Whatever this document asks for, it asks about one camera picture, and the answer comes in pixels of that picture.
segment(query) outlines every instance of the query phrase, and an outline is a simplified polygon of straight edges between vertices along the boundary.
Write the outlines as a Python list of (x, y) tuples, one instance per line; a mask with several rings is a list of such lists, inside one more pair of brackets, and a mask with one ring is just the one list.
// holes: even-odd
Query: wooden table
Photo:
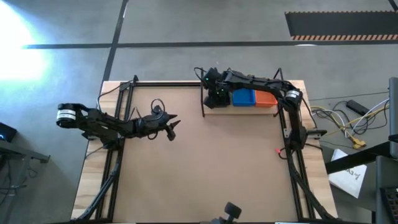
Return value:
[[(303, 91), (308, 102), (304, 82), (291, 82)], [(119, 84), (104, 82), (102, 92)], [(225, 200), (242, 207), (240, 222), (297, 221), (287, 163), (274, 152), (276, 147), (283, 146), (279, 119), (270, 116), (275, 108), (260, 112), (254, 108), (244, 112), (246, 115), (208, 114), (202, 118), (196, 100), (200, 97), (200, 89), (193, 87), (137, 87), (132, 106), (138, 107), (141, 114), (147, 114), (150, 102), (158, 97), (163, 99), (168, 113), (179, 114), (178, 119), (182, 120), (175, 128), (176, 140), (169, 142), (165, 133), (159, 133), (153, 141), (146, 138), (126, 141), (114, 222), (209, 221), (223, 215)], [(102, 110), (114, 114), (117, 98), (118, 91), (102, 97)], [(186, 98), (192, 99), (191, 102), (181, 103)], [(307, 129), (313, 128), (303, 103), (302, 122)], [(307, 142), (319, 145), (316, 140)], [(187, 144), (191, 144), (189, 149), (185, 147)], [(241, 150), (242, 146), (250, 144), (254, 147)], [(100, 146), (99, 141), (90, 142), (87, 153)], [(268, 147), (259, 150), (256, 146)], [(326, 210), (337, 217), (321, 150), (305, 146), (302, 152), (311, 191)], [(105, 159), (106, 151), (102, 150), (85, 161), (72, 218), (82, 214), (98, 193)], [(104, 215), (108, 210), (109, 194)], [(307, 217), (301, 190), (300, 198)]]

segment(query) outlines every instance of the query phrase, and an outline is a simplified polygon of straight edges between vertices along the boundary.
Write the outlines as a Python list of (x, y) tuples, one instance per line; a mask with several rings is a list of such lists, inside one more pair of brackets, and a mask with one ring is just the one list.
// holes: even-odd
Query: sunlight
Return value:
[(22, 50), (34, 43), (27, 22), (4, 1), (0, 1), (0, 81), (39, 80), (45, 70), (42, 51)]

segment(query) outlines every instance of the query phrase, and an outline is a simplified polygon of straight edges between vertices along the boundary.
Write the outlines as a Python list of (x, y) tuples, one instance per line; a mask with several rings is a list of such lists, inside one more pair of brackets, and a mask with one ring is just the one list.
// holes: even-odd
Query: yellow cable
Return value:
[[(367, 117), (369, 117), (369, 116), (372, 116), (372, 115), (374, 115), (374, 114), (376, 114), (376, 113), (378, 113), (378, 112), (380, 112), (380, 111), (382, 111), (382, 110), (384, 110), (384, 108), (380, 108), (380, 109), (378, 109), (378, 110), (376, 110), (376, 111), (373, 111), (372, 113), (368, 113), (368, 114), (365, 116), (365, 118), (367, 118)], [(335, 133), (337, 133), (338, 131), (340, 131), (340, 130), (343, 129), (343, 128), (348, 128), (349, 124), (352, 124), (352, 123), (354, 123), (355, 121), (359, 121), (361, 118), (362, 118), (362, 117), (356, 118), (356, 119), (354, 119), (354, 120), (352, 120), (352, 121), (349, 121), (349, 122), (346, 123), (344, 126), (340, 127), (338, 130), (332, 131), (332, 132), (330, 132), (330, 133), (328, 133), (328, 134), (325, 134), (325, 135), (335, 134)]]
[[(374, 115), (374, 114), (376, 114), (376, 113), (378, 113), (378, 112), (380, 112), (380, 111), (382, 111), (382, 110), (384, 110), (384, 109), (387, 109), (387, 106), (389, 106), (389, 105), (386, 105), (386, 106), (383, 107), (383, 108), (380, 108), (380, 109), (378, 109), (378, 110), (376, 110), (376, 111), (373, 111), (372, 113), (367, 114), (367, 115), (365, 116), (365, 118), (367, 118), (367, 117), (369, 117), (369, 116), (372, 116), (372, 115)], [(312, 108), (320, 108), (321, 110), (327, 110), (326, 108), (324, 108), (324, 107), (322, 107), (322, 106), (311, 106), (311, 107), (312, 107)], [(347, 127), (348, 127), (350, 124), (352, 124), (353, 122), (358, 121), (358, 120), (360, 120), (360, 119), (362, 118), (362, 117), (356, 118), (356, 119), (354, 119), (354, 120), (352, 120), (352, 121), (348, 121), (348, 123), (346, 123), (345, 125), (342, 125), (342, 124), (340, 124), (339, 122), (337, 122), (337, 120), (336, 120), (336, 118), (333, 116), (333, 114), (331, 114), (331, 117), (333, 118), (333, 120), (335, 121), (335, 123), (339, 126), (339, 129), (337, 129), (336, 131), (332, 131), (331, 133), (327, 133), (327, 134), (325, 134), (325, 135), (332, 135), (332, 134), (335, 134), (335, 133), (337, 133), (338, 131), (347, 128)], [(354, 137), (351, 133), (349, 133), (348, 131), (345, 131), (345, 132), (348, 134), (349, 139), (354, 143), (353, 148), (359, 149), (360, 147), (363, 147), (363, 146), (366, 145), (366, 143), (365, 143), (364, 141), (361, 141), (361, 140), (355, 138), (355, 137)]]

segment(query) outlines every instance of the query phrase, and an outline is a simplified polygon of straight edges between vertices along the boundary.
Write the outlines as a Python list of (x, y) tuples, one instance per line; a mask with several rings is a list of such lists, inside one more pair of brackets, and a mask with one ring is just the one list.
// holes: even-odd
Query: yellow connector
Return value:
[(359, 140), (357, 138), (354, 138), (354, 137), (349, 137), (349, 139), (354, 143), (353, 144), (353, 148), (354, 149), (359, 149), (359, 148), (362, 148), (362, 147), (366, 146), (366, 142), (365, 141), (361, 141), (361, 140)]

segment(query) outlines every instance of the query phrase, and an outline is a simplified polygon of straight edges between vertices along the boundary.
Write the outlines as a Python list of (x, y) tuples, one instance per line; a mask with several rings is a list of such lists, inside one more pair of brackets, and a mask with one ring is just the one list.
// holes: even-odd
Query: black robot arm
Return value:
[(113, 147), (120, 138), (142, 138), (166, 131), (170, 141), (175, 138), (174, 127), (180, 122), (167, 124), (175, 114), (167, 114), (160, 106), (151, 109), (151, 114), (142, 118), (121, 121), (96, 108), (87, 108), (78, 103), (58, 105), (57, 125), (61, 128), (78, 128), (85, 138), (100, 138), (104, 147)]
[[(209, 69), (205, 76), (201, 78), (201, 82), (204, 88), (208, 90), (208, 96), (205, 98), (203, 104), (211, 109), (228, 106), (230, 104), (229, 93), (240, 88), (266, 91), (273, 94), (277, 99), (278, 104), (280, 104), (289, 114), (292, 130), (286, 139), (285, 146), (292, 152), (304, 148), (309, 133), (316, 134), (317, 136), (326, 134), (325, 130), (307, 131), (305, 127), (302, 126), (300, 119), (300, 105), (301, 101), (303, 100), (303, 93), (300, 91), (300, 89), (294, 87), (291, 82), (245, 76), (241, 72), (233, 70), (227, 70), (223, 73), (219, 73), (216, 68)], [(287, 161), (291, 176), (293, 179), (295, 179), (299, 186), (301, 186), (310, 203), (320, 214), (321, 218), (335, 219), (325, 210), (324, 207), (322, 207), (317, 198), (311, 192), (308, 185), (304, 180), (302, 180), (300, 174), (295, 168), (293, 159), (288, 157)], [(226, 221), (222, 218), (219, 218), (214, 219), (211, 223), (225, 224), (231, 222), (232, 220)]]
[(240, 88), (266, 91), (275, 96), (289, 114), (292, 130), (288, 138), (291, 149), (302, 149), (307, 140), (307, 130), (300, 120), (300, 105), (303, 93), (291, 82), (277, 79), (256, 78), (246, 76), (241, 72), (227, 70), (219, 73), (216, 68), (210, 68), (203, 77), (203, 86), (208, 90), (204, 104), (213, 109), (230, 104), (229, 92)]

